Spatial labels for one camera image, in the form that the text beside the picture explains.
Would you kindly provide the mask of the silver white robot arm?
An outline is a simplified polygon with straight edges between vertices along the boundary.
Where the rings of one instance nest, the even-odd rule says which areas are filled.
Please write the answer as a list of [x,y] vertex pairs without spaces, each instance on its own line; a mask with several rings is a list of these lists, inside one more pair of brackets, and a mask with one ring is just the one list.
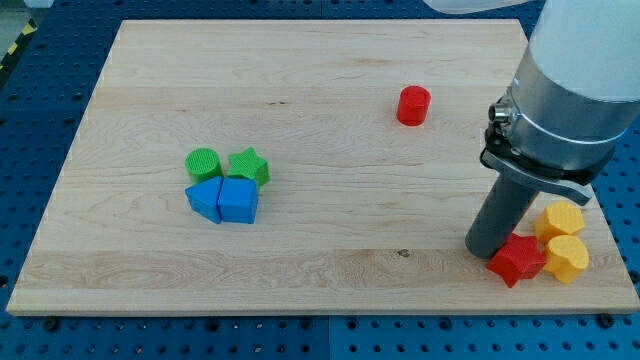
[[547,0],[505,93],[489,108],[482,163],[494,196],[583,205],[639,116],[639,0]]

